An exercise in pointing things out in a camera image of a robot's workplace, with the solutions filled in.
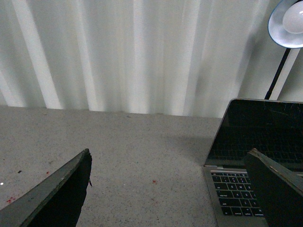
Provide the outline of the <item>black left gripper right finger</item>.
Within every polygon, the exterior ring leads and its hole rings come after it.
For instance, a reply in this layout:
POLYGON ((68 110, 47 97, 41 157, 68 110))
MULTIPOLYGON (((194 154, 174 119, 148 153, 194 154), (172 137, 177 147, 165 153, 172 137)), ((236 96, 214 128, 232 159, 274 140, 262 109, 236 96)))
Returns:
POLYGON ((255 148, 244 164, 268 226, 301 227, 303 178, 255 148))

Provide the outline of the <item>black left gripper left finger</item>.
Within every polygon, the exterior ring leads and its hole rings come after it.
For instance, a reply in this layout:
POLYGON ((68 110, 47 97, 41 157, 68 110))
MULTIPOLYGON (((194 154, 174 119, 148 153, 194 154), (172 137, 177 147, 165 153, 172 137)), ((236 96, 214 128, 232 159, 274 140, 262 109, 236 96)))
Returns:
POLYGON ((90 185, 92 156, 84 149, 0 211, 2 227, 74 227, 90 185))

